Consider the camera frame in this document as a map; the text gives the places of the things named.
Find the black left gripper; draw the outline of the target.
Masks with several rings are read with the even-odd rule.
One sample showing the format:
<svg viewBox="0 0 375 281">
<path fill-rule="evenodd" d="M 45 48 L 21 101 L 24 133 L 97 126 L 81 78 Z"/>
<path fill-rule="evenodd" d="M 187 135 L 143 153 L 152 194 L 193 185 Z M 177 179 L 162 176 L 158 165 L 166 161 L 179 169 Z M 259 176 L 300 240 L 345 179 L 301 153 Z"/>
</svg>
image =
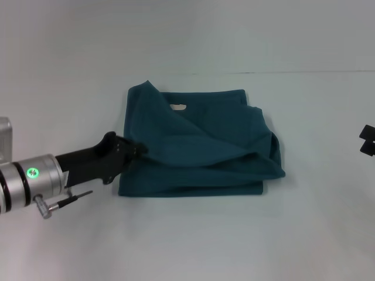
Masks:
<svg viewBox="0 0 375 281">
<path fill-rule="evenodd" d="M 100 179 L 110 184 L 125 172 L 133 160 L 143 157 L 148 148 L 108 132 L 95 146 L 56 156 L 63 172 L 67 172 L 66 187 Z"/>
</svg>

